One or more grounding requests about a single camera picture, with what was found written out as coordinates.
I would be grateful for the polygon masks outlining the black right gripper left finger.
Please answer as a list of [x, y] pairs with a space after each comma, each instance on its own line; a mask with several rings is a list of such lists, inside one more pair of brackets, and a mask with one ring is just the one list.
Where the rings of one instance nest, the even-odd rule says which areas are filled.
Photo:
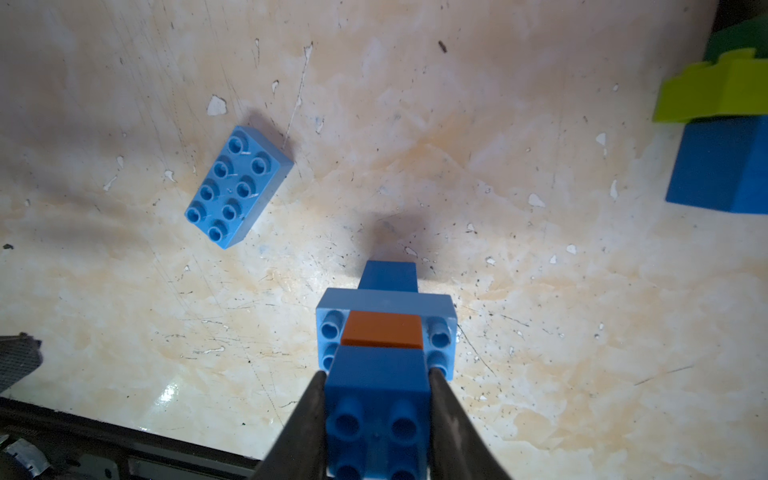
[[326, 479], [324, 385], [327, 374], [312, 377], [271, 450], [258, 464], [252, 479]]

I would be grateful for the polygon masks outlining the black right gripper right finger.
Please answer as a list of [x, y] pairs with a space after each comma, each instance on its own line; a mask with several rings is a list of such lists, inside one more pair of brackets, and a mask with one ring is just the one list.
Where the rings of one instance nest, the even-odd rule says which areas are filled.
[[430, 478], [509, 480], [510, 475], [483, 442], [442, 371], [431, 368], [428, 379]]

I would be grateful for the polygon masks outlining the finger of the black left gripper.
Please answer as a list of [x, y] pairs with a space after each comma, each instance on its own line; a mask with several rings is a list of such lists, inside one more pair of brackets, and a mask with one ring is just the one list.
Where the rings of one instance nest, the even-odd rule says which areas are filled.
[[43, 363], [42, 341], [26, 333], [0, 339], [0, 391], [4, 392]]

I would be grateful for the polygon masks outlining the blue square lego brick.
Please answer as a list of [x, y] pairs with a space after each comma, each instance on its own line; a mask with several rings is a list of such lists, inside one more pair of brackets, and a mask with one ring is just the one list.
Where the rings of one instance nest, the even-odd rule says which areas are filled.
[[341, 346], [324, 394], [332, 477], [427, 477], [431, 389], [423, 351]]

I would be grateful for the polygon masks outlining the brown square lego brick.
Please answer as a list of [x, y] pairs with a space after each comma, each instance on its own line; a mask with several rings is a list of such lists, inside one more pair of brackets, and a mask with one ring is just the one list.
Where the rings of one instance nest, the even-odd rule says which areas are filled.
[[352, 311], [341, 338], [343, 346], [423, 349], [417, 315]]

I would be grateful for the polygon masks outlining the light blue long lego brick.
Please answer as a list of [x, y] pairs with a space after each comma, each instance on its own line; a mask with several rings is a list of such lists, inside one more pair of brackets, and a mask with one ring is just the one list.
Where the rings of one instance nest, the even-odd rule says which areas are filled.
[[237, 126], [187, 207], [185, 218], [226, 250], [245, 239], [293, 166], [259, 130]]

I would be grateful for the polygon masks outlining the lime green lego brick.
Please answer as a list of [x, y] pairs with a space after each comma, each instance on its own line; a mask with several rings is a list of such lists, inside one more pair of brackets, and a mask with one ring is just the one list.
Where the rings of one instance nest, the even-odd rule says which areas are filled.
[[653, 114], [655, 123], [688, 123], [726, 116], [767, 113], [767, 61], [754, 48], [721, 54], [716, 62], [691, 64], [665, 80]]

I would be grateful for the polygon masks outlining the dark green lego brick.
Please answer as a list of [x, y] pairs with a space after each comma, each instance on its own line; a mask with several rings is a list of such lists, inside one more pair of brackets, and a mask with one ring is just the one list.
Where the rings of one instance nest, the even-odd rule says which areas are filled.
[[715, 62], [725, 52], [752, 48], [758, 59], [767, 58], [767, 15], [760, 15], [713, 33], [703, 60]]

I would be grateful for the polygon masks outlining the blue small lego brick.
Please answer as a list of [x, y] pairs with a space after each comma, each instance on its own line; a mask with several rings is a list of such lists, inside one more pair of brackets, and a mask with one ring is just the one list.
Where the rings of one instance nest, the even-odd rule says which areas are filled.
[[418, 292], [416, 264], [368, 260], [358, 284], [361, 290]]

